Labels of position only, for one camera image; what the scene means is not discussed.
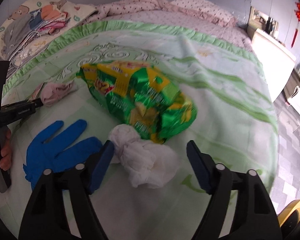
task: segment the cartoon bear pillowcase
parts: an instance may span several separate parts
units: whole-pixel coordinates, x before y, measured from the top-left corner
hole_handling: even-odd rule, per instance
[[[67,30],[76,25],[80,24],[83,20],[85,20],[88,16],[90,16],[93,12],[95,12],[95,7],[93,5],[86,4],[74,4],[67,0],[28,0],[25,1],[22,5],[20,5],[0,27],[0,57],[4,60],[8,60],[5,58],[5,54],[3,53],[3,49],[5,48],[5,43],[3,41],[4,33],[7,27],[14,21],[23,17],[25,14],[29,12],[40,9],[46,5],[56,5],[57,8],[62,12],[67,12],[67,24],[64,28],[59,29],[60,31],[55,31],[51,35],[43,35],[41,37],[35,38],[31,41],[25,48],[24,51],[20,52],[14,59],[12,64],[15,66],[20,66],[21,60],[24,61],[27,57],[34,57],[37,53],[39,53],[46,45],[48,45],[51,41],[53,41],[56,37],[60,36]]]

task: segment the crumpled white tissue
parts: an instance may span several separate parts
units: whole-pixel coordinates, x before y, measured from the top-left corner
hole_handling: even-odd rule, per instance
[[[133,187],[141,184],[163,187],[179,168],[178,155],[169,146],[142,140],[130,125],[117,125],[111,130],[109,140],[114,143],[112,163],[124,166]]]

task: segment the yellow object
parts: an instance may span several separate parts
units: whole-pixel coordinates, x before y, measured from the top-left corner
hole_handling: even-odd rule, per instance
[[[280,227],[285,223],[285,221],[295,211],[297,211],[297,213],[298,213],[298,223],[299,223],[299,221],[300,221],[300,199],[296,199],[296,200],[290,202],[290,204],[288,206],[286,206],[284,208],[284,210],[282,210],[282,212],[278,215]]]
[[[196,118],[194,103],[158,68],[147,62],[85,64],[77,77],[92,96],[142,139],[156,143],[187,129]]]

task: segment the red tassel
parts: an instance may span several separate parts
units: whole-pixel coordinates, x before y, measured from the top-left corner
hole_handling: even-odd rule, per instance
[[[296,32],[294,33],[294,37],[293,37],[293,40],[292,40],[291,47],[293,47],[293,45],[294,45],[294,42],[296,41],[297,34],[298,34],[298,29],[296,29]]]

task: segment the crumpled pink cloth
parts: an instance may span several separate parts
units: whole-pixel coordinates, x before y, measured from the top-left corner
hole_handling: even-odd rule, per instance
[[[77,89],[78,86],[74,80],[67,84],[50,82],[42,89],[40,98],[45,106],[52,106],[67,94],[76,91]]]

